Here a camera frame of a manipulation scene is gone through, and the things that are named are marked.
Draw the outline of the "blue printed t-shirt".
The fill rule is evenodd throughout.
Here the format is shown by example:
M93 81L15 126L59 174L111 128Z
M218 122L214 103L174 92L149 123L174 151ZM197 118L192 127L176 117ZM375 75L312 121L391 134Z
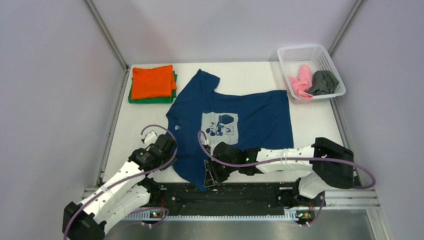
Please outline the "blue printed t-shirt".
M290 108L285 90L248 95L216 92L220 78L198 70L166 113L168 130L177 143L175 172L205 190L207 155L198 142L203 131L210 143L239 149L294 147Z

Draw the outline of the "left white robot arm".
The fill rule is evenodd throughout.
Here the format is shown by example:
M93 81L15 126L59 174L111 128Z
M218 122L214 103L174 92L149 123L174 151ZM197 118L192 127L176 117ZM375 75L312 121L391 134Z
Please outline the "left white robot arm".
M114 225L142 206L160 202L161 185L149 174L168 168L177 143L167 134L150 132L146 147L134 150L106 183L79 203L70 202L63 211L65 240L103 240Z

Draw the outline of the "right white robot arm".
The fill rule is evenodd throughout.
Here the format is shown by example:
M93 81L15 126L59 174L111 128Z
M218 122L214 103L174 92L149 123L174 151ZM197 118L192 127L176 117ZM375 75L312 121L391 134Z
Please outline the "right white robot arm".
M328 189L354 187L354 153L325 137L317 137L311 145L284 149L241 150L225 142L213 146L208 143L199 141L207 156L205 187L226 181L233 172L247 176L303 172L305 176L296 177L293 192L293 200L299 206L307 206Z

